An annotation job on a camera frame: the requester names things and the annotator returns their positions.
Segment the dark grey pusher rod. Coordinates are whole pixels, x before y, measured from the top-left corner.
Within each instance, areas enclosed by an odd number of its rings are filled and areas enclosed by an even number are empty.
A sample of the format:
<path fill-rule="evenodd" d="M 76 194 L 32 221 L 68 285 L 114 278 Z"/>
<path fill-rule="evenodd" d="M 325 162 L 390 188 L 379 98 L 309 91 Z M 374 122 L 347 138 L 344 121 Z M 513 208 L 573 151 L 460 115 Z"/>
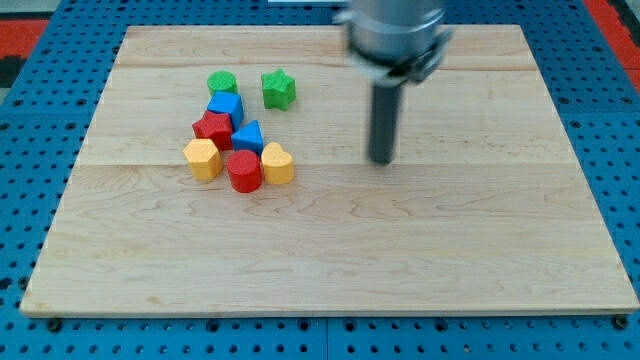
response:
<path fill-rule="evenodd" d="M 402 94 L 402 84 L 373 84 L 368 156 L 375 164 L 388 165 L 393 160 Z"/>

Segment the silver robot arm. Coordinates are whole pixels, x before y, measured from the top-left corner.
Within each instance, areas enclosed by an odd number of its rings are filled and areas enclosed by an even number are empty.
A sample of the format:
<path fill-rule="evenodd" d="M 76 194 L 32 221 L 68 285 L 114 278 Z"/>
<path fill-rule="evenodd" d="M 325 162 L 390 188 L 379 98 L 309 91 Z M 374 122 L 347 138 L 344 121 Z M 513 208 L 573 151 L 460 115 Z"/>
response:
<path fill-rule="evenodd" d="M 403 86 L 424 82 L 443 62 L 453 31 L 442 0 L 352 0 L 334 17 L 346 50 L 370 78 L 367 156 L 388 165 L 395 153 Z"/>

